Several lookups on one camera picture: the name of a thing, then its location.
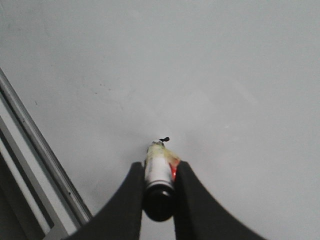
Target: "gray metal strip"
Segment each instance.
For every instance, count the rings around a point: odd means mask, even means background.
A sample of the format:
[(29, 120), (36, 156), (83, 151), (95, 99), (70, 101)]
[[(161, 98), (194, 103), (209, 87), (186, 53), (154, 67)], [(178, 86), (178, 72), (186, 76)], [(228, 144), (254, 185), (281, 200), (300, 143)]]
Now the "gray metal strip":
[(75, 186), (69, 179), (67, 173), (61, 166), (57, 157), (29, 115), (27, 109), (21, 102), (1, 68), (0, 91), (6, 100), (6, 103), (15, 114), (21, 128), (24, 130), (24, 133), (29, 138), (32, 146), (37, 151), (40, 160), (46, 167), (46, 170), (49, 172), (54, 183), (60, 190), (63, 199), (77, 219), (78, 225), (83, 226), (92, 218), (92, 214), (83, 202)]

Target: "bottle label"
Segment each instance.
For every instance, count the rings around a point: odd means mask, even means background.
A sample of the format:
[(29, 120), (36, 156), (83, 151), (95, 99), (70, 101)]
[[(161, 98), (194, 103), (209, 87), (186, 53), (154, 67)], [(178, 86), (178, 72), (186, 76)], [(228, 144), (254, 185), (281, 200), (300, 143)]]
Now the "bottle label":
[(170, 164), (164, 156), (152, 157), (146, 161), (144, 179), (146, 189), (157, 184), (174, 189)]

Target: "metal frame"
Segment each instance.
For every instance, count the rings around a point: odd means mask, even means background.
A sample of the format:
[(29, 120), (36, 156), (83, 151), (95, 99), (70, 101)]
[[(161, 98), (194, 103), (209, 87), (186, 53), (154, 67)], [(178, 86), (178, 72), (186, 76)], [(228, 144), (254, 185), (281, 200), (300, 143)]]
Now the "metal frame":
[(92, 214), (1, 68), (0, 93), (0, 129), (54, 222), (44, 239), (70, 235)]

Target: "black bottle cap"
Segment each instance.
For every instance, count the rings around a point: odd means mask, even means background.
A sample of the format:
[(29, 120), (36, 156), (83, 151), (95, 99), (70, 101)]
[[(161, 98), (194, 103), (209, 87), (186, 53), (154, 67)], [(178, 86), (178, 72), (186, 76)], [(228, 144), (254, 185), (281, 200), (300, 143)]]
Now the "black bottle cap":
[(175, 210), (174, 190), (162, 184), (150, 187), (144, 193), (143, 209), (156, 222), (168, 220)]

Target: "white wall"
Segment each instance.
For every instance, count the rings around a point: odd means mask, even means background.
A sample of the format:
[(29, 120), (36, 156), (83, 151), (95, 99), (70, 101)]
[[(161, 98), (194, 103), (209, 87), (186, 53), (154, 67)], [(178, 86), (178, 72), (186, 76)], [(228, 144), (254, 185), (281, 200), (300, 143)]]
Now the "white wall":
[(259, 234), (320, 236), (319, 1), (0, 3), (0, 67), (93, 213), (169, 136)]

